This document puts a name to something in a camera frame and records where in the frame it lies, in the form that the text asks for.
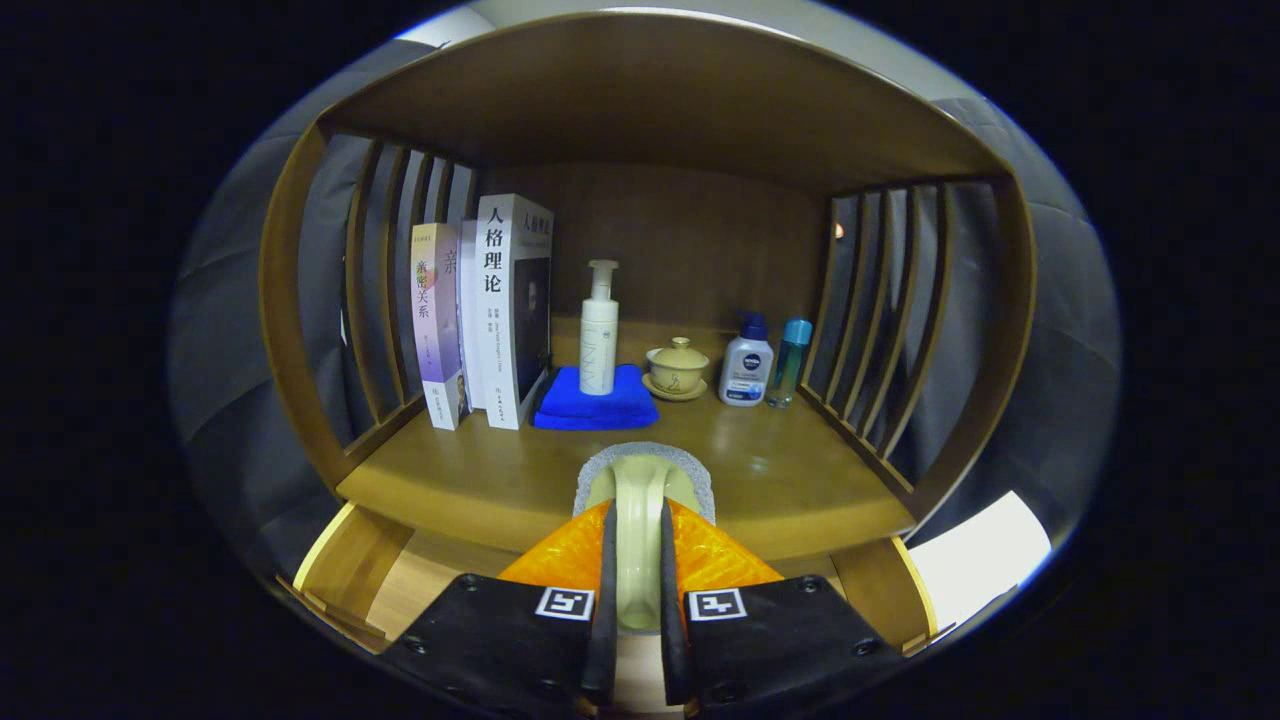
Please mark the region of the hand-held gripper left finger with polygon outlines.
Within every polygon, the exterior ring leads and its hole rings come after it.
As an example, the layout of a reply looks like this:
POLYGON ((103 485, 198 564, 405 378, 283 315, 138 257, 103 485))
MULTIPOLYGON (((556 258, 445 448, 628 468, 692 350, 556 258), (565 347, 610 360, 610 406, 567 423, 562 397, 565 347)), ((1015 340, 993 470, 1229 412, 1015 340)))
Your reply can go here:
POLYGON ((577 515, 502 577, 463 573, 385 652, 387 666, 468 716, 594 716, 611 703, 617 511, 577 515))

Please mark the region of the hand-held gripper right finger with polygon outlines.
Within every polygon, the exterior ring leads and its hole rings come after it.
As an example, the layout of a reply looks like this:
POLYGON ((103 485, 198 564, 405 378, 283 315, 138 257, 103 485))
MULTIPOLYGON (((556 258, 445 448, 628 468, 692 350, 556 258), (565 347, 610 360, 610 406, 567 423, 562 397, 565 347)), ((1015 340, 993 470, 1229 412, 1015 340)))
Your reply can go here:
POLYGON ((666 703, 687 716, 815 716, 902 669, 902 651, 823 577, 681 591, 677 507, 660 514, 666 703))

